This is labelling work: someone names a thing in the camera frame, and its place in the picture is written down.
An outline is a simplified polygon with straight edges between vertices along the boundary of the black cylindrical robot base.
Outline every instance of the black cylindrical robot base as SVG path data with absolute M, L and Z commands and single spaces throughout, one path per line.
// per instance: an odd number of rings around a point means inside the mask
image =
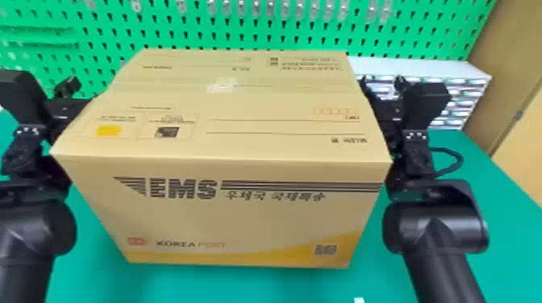
M 403 255 L 419 303 L 486 302 L 465 255 Z
M 44 303 L 52 270 L 52 258 L 25 264 L 13 259 L 0 259 L 1 303 Z

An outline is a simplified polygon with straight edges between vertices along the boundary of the green tabletop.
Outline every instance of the green tabletop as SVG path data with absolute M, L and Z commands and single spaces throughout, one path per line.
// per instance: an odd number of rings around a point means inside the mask
M 0 151 L 15 121 L 0 112 Z M 465 157 L 447 177 L 472 186 L 490 228 L 490 248 L 469 262 L 489 303 L 542 302 L 542 210 L 459 131 L 433 131 L 431 145 Z M 437 166 L 451 163 L 436 156 Z M 240 268 L 128 264 L 76 189 L 66 201 L 77 219 L 75 248 L 56 260 L 47 303 L 97 302 L 417 302 L 399 255 L 381 239 L 390 203 L 381 192 L 348 269 Z

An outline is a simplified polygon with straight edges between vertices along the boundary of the qr code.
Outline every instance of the qr code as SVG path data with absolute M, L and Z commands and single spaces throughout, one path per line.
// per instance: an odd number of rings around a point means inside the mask
M 337 245 L 316 244 L 315 255 L 334 255 L 337 252 Z

